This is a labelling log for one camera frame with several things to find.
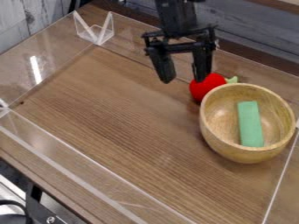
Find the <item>black gripper body bar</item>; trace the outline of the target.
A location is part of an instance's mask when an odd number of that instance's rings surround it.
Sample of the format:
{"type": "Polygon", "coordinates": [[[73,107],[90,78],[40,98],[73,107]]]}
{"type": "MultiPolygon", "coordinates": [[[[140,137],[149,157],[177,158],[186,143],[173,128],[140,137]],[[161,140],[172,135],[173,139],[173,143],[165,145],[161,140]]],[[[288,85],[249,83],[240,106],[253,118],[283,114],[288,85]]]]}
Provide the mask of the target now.
{"type": "Polygon", "coordinates": [[[162,30],[149,31],[141,35],[146,55],[192,53],[194,50],[212,55],[217,48],[214,25],[186,31],[178,36],[169,36],[162,30]]]}

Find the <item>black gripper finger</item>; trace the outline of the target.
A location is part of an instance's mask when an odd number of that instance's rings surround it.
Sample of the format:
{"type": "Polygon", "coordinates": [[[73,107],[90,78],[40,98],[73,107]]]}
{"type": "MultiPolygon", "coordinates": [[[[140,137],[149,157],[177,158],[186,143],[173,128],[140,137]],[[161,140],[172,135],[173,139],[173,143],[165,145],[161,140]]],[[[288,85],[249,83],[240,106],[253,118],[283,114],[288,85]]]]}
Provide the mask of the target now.
{"type": "Polygon", "coordinates": [[[192,71],[196,82],[202,82],[206,75],[210,73],[210,49],[200,44],[196,44],[192,49],[192,71]]]}
{"type": "Polygon", "coordinates": [[[164,49],[149,46],[146,48],[146,54],[153,63],[153,69],[160,81],[164,84],[168,84],[176,77],[173,61],[169,53],[164,49]]]}

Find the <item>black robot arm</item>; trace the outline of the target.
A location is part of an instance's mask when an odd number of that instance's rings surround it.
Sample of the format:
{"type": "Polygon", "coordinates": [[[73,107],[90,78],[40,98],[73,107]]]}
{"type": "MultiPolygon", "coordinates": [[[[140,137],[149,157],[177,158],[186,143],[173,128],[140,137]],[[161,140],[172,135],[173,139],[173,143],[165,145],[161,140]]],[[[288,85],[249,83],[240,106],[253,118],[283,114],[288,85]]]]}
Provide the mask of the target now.
{"type": "Polygon", "coordinates": [[[158,79],[168,84],[176,77],[172,53],[190,53],[190,69],[196,82],[210,73],[216,50],[214,27],[200,27],[193,5],[205,0],[153,0],[161,29],[145,32],[144,53],[149,57],[158,79]]]}

